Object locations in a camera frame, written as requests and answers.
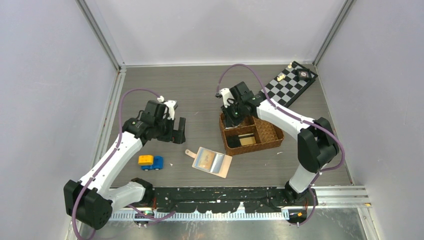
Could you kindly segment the beige leather card holder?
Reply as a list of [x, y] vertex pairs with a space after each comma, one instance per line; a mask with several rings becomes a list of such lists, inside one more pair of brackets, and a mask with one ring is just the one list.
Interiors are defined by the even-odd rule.
[[184, 153], [193, 158], [194, 169], [225, 179], [228, 175], [233, 157], [224, 153], [199, 147], [197, 152], [186, 149]]

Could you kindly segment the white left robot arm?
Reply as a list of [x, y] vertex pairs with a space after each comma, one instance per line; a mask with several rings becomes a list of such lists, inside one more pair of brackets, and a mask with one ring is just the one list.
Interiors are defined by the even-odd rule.
[[127, 162], [150, 140], [182, 144], [186, 119], [180, 117], [174, 129], [175, 100], [150, 100], [137, 117], [123, 123], [122, 132], [100, 161], [78, 181], [69, 180], [64, 188], [66, 213], [76, 220], [101, 229], [111, 215], [128, 205], [148, 207], [154, 200], [153, 185], [133, 178], [126, 185], [111, 188]]

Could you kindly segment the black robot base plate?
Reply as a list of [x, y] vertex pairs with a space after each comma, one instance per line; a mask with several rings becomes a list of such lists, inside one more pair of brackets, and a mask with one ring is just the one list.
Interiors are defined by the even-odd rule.
[[288, 193], [283, 187], [155, 187], [148, 202], [135, 202], [134, 207], [154, 208], [160, 213], [205, 214], [234, 213], [243, 207], [248, 214], [277, 213], [284, 207], [304, 209], [317, 204], [309, 191], [300, 195]]

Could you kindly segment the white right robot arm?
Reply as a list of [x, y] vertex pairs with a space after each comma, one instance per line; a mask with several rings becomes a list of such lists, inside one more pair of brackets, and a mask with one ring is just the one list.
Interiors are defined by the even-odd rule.
[[220, 89], [215, 96], [223, 101], [225, 126], [237, 127], [246, 117], [254, 117], [296, 140], [299, 166], [285, 184], [283, 194], [288, 203], [299, 205], [322, 168], [340, 151], [330, 122], [323, 117], [314, 120], [302, 116], [270, 99], [265, 92], [254, 94], [243, 81]]

